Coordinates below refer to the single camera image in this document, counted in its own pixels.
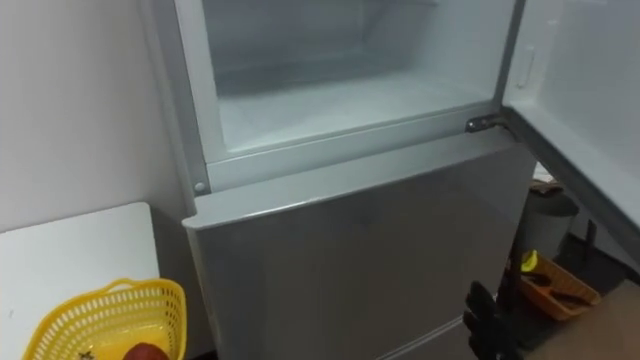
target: freezer door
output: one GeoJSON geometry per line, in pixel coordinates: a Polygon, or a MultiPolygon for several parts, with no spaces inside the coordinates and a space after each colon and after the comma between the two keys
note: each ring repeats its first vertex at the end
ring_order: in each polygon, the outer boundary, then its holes
{"type": "Polygon", "coordinates": [[[533,166],[496,128],[197,198],[221,359],[469,356],[466,291],[497,289],[533,166]]]}
{"type": "Polygon", "coordinates": [[[640,260],[640,2],[527,1],[510,128],[640,260]]]}

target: refrigerator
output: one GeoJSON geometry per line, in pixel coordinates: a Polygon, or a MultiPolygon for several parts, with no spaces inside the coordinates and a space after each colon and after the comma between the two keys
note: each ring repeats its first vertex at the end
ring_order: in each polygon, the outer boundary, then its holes
{"type": "Polygon", "coordinates": [[[471,359],[536,158],[640,258],[640,2],[142,10],[223,360],[471,359]]]}

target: yellow plastic basket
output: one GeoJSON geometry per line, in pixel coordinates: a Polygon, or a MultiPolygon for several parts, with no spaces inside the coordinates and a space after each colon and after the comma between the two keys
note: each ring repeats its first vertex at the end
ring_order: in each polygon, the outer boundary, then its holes
{"type": "Polygon", "coordinates": [[[166,279],[119,279],[58,306],[38,326],[23,360],[120,360],[138,343],[182,360],[184,291],[166,279]]]}

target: orange basket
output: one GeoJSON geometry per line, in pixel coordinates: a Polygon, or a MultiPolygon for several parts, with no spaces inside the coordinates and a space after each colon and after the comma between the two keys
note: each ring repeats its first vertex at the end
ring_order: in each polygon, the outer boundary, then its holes
{"type": "Polygon", "coordinates": [[[591,306],[597,305],[601,301],[600,294],[597,291],[559,265],[556,265],[553,261],[547,260],[539,254],[538,263],[532,272],[548,276],[551,279],[551,286],[537,286],[523,276],[522,281],[520,281],[520,290],[536,307],[557,321],[565,321],[578,316],[588,311],[590,307],[560,302],[550,295],[552,289],[563,294],[580,297],[591,306]]]}
{"type": "Polygon", "coordinates": [[[186,312],[184,291],[173,281],[116,280],[49,313],[23,360],[122,359],[141,342],[159,347],[170,360],[182,360],[186,312]]]}

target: white table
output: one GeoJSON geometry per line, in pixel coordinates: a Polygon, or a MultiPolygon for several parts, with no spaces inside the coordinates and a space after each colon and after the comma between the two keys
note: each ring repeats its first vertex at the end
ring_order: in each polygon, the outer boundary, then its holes
{"type": "Polygon", "coordinates": [[[158,276],[144,203],[0,234],[0,359],[20,359],[40,320],[65,300],[117,278],[158,276]]]}

